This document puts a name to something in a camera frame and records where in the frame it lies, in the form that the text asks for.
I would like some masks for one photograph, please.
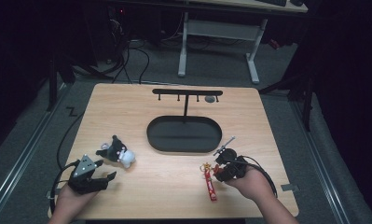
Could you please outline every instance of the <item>gray carpet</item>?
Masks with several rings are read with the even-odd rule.
[[[256,55],[255,64],[261,79],[259,85],[253,85],[243,54],[227,50],[227,43],[195,43],[190,47],[187,74],[178,77],[177,67],[180,47],[176,42],[154,47],[142,42],[132,43],[133,47],[141,46],[149,56],[149,65],[143,81],[175,83],[184,85],[253,87],[262,89],[281,79],[296,46],[272,49],[262,45]],[[247,42],[232,44],[233,49],[244,51]],[[127,73],[136,83],[139,75],[147,65],[147,57],[138,50],[130,50]],[[93,77],[77,76],[76,83],[63,97],[58,109],[36,146],[36,151],[27,168],[21,174],[19,182],[9,195],[0,212],[0,223],[46,223],[48,221],[48,199],[46,192],[50,189],[59,169],[56,163],[57,148],[66,130],[76,117],[69,116],[70,109],[74,114],[82,113],[88,103],[93,86],[103,82]],[[119,74],[118,83],[127,83],[125,72]],[[301,223],[337,223],[327,200],[321,180],[311,161],[309,145],[302,126],[295,115],[283,91],[263,95],[262,100],[267,111],[275,140],[282,155],[282,160],[290,182],[297,185],[295,192],[299,207],[297,219]],[[372,214],[365,205],[362,195],[352,180],[346,165],[341,160],[324,123],[317,100],[314,99],[311,115],[311,135],[322,155],[324,164],[332,174],[339,195],[348,211],[350,223],[372,223]],[[18,119],[6,142],[0,148],[0,187],[7,174],[22,153],[38,122],[46,115],[48,106],[48,85],[40,91],[34,102]],[[61,147],[61,163],[64,165],[67,154],[76,136],[79,122],[67,134]],[[262,218],[247,219],[247,223],[264,223]]]

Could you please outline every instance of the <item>black oval tray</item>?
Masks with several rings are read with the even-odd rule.
[[[211,152],[221,137],[220,126],[205,117],[161,116],[147,127],[150,145],[164,152]]]

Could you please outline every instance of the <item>human hand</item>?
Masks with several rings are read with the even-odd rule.
[[[98,193],[99,191],[95,191],[80,195],[74,192],[67,184],[64,185],[58,195],[55,211],[49,223],[70,223]]]
[[[236,188],[241,195],[256,203],[275,198],[268,180],[261,172],[250,166],[246,168],[246,175],[243,178],[230,179],[225,183]]]

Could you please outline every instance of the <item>hook rack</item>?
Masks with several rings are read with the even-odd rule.
[[[153,93],[158,95],[159,101],[161,95],[177,95],[177,101],[183,95],[186,98],[183,116],[160,116],[148,124],[147,138],[153,148],[164,152],[197,153],[207,153],[217,148],[222,137],[220,125],[210,118],[188,116],[187,110],[189,96],[197,96],[197,102],[200,96],[211,96],[218,102],[222,91],[154,89]]]
[[[193,91],[193,90],[167,90],[167,89],[154,89],[154,94],[158,95],[158,100],[161,100],[161,95],[177,95],[177,101],[180,101],[180,95],[186,97],[185,101],[185,112],[183,115],[183,122],[186,122],[186,114],[188,110],[188,99],[190,95],[197,96],[197,102],[200,101],[200,95],[204,96],[215,96],[216,102],[218,103],[218,96],[223,95],[222,91]]]

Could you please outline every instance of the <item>black pole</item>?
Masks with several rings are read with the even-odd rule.
[[[189,95],[186,95],[185,114],[183,115],[183,123],[186,123],[186,112],[188,110],[188,98],[189,98]]]

